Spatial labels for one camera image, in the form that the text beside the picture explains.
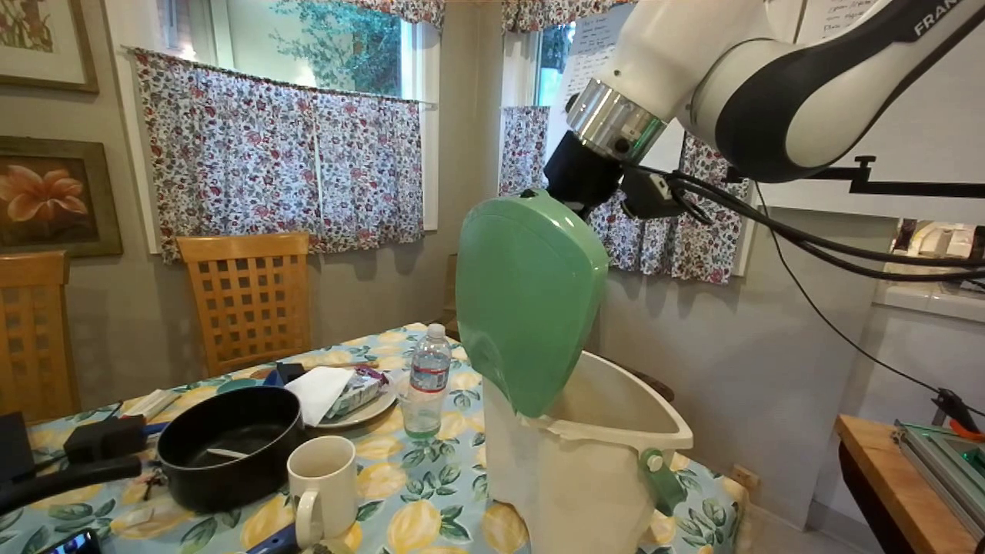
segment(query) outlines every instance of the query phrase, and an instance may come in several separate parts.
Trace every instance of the wooden chair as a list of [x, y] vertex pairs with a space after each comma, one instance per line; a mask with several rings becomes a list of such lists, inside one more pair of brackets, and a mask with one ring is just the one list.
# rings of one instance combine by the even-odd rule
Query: wooden chair
[[0, 412], [82, 409], [64, 324], [64, 253], [0, 257]]
[[309, 234], [181, 238], [208, 372], [311, 348]]

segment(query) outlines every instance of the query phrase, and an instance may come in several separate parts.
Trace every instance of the cafe curtain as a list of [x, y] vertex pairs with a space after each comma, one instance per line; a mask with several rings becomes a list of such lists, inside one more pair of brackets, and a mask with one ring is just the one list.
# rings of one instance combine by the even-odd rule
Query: cafe curtain
[[554, 25], [603, 16], [630, 0], [504, 0], [504, 29], [537, 34]]
[[[557, 16], [554, 23], [564, 23], [567, 16], [583, 19], [583, 3], [516, 3], [518, 6], [542, 6], [542, 12]], [[583, 19], [574, 38], [574, 48], [564, 58], [564, 90], [554, 99], [554, 109], [549, 117], [542, 117], [542, 109], [504, 109], [503, 111], [503, 185], [498, 193], [522, 193], [523, 188], [546, 188], [546, 136], [550, 128], [550, 117], [560, 117], [564, 128], [564, 99], [577, 97], [596, 67], [600, 67], [611, 57], [611, 48], [628, 19], [630, 6], [622, 3], [584, 3], [584, 16], [603, 19]], [[681, 144], [681, 170], [686, 175], [699, 175], [705, 183], [722, 185], [729, 193], [746, 193], [742, 185], [725, 183], [727, 161], [712, 148], [696, 143], [692, 136]], [[665, 273], [679, 281], [701, 281], [701, 283], [727, 283], [733, 276], [735, 253], [742, 245], [742, 221], [735, 214], [722, 210], [718, 202], [696, 200], [701, 214], [712, 218], [712, 226], [696, 221], [692, 216], [679, 218], [630, 218], [622, 210], [622, 190], [616, 190], [603, 207], [593, 214], [593, 228], [603, 239], [611, 253], [611, 265], [616, 270], [630, 273]]]
[[429, 23], [439, 29], [445, 23], [445, 0], [330, 0], [330, 3], [350, 6], [350, 9], [389, 12], [393, 19]]
[[319, 253], [417, 245], [422, 109], [137, 51], [165, 253], [175, 238], [304, 230]]
[[503, 109], [503, 157], [498, 157], [498, 193], [522, 196], [526, 188], [546, 188], [546, 143], [549, 143], [546, 105]]

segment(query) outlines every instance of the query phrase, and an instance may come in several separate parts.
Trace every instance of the dining table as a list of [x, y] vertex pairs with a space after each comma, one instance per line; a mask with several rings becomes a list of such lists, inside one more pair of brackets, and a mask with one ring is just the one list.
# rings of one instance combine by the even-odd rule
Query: dining table
[[[315, 348], [287, 356], [302, 366], [372, 365], [392, 383], [408, 383], [410, 356], [425, 339], [425, 324], [360, 337], [334, 348]], [[269, 380], [274, 365], [234, 370], [224, 375], [175, 386], [178, 396], [147, 424], [166, 424], [189, 407], [215, 394], [252, 388]], [[30, 454], [38, 466], [59, 467], [63, 443], [74, 427], [126, 416], [142, 396], [74, 412], [56, 421], [30, 424]], [[359, 516], [335, 552], [354, 554], [530, 554], [526, 527], [510, 504], [486, 493], [486, 437], [485, 437], [485, 380], [469, 355], [453, 341], [453, 370], [441, 434], [414, 442], [403, 434], [400, 402], [341, 434], [359, 443]], [[292, 527], [297, 498], [284, 490], [223, 513], [195, 513], [181, 509], [166, 483], [157, 483], [154, 442], [140, 454], [145, 470], [126, 482], [93, 483], [59, 493], [0, 513], [0, 552], [38, 554], [59, 538], [93, 531], [108, 554], [157, 552], [250, 552], [282, 531]], [[746, 493], [712, 467], [668, 454], [675, 482], [686, 498], [672, 513], [653, 512], [638, 554], [656, 552], [735, 552]]]

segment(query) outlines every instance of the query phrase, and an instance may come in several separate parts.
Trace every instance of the black frying pan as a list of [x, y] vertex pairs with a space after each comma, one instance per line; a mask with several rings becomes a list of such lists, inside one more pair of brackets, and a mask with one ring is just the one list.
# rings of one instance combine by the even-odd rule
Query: black frying pan
[[302, 405], [284, 388], [240, 388], [191, 407], [157, 442], [165, 477], [191, 512], [232, 512], [287, 482]]

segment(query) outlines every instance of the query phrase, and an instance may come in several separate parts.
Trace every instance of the white cloth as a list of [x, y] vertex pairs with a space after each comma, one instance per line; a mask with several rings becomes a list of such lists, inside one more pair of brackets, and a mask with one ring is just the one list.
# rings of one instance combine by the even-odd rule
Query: white cloth
[[302, 421], [320, 424], [320, 418], [334, 409], [354, 375], [354, 370], [341, 366], [311, 366], [304, 375], [292, 380], [284, 388], [302, 402]]

